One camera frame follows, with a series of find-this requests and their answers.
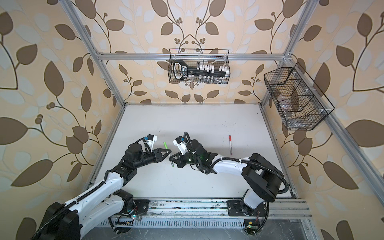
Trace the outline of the red white pen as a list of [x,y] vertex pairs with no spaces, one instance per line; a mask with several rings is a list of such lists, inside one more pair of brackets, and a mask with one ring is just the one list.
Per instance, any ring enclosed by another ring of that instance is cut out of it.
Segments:
[[230,154],[233,155],[232,140],[229,140],[229,142],[230,142]]

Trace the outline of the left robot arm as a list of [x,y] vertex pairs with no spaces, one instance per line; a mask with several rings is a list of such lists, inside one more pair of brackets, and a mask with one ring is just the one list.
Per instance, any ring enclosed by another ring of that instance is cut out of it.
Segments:
[[142,139],[126,149],[119,163],[106,171],[104,178],[77,197],[60,204],[53,203],[44,215],[33,240],[80,240],[107,218],[127,211],[132,195],[123,187],[137,174],[137,169],[160,163],[171,150],[153,148],[154,141]]

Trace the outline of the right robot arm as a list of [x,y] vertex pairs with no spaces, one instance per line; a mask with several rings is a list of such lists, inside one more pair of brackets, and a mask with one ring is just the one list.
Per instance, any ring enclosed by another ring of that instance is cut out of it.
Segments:
[[190,165],[193,170],[205,175],[231,174],[246,181],[249,188],[235,210],[257,218],[265,212],[262,221],[245,225],[243,230],[248,235],[255,236],[261,231],[269,216],[270,203],[276,200],[277,195],[290,189],[284,174],[260,154],[253,153],[249,158],[224,157],[208,152],[198,140],[192,140],[188,132],[177,137],[173,144],[179,152],[172,155],[170,161],[178,168]]

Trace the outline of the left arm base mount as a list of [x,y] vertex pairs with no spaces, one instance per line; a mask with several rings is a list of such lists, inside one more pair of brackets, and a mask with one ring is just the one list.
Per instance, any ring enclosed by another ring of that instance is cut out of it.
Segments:
[[146,215],[149,210],[149,200],[141,199],[129,199],[125,200],[123,204],[123,209],[120,210],[116,216],[128,216],[133,217],[133,215],[141,216]]

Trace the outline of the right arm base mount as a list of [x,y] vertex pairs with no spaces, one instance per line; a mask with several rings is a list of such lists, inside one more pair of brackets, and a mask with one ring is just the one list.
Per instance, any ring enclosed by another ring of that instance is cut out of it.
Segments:
[[269,210],[269,203],[262,202],[255,209],[247,206],[243,201],[228,200],[228,215],[230,217],[265,217]]

